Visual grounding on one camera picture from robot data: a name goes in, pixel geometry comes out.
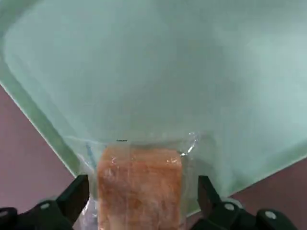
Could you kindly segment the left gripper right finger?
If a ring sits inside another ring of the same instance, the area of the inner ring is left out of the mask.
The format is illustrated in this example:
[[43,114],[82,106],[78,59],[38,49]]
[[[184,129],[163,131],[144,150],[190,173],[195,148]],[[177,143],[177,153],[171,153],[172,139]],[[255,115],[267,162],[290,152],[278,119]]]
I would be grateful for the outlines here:
[[208,176],[198,177],[198,203],[202,218],[197,230],[296,230],[282,212],[260,209],[252,215],[231,201],[222,201]]

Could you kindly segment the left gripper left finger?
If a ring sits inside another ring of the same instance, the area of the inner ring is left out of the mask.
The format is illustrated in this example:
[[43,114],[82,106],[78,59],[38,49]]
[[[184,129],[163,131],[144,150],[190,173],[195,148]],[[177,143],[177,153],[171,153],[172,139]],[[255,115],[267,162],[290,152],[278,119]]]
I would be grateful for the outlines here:
[[44,200],[26,212],[0,209],[2,230],[72,230],[89,200],[88,175],[78,175],[55,199]]

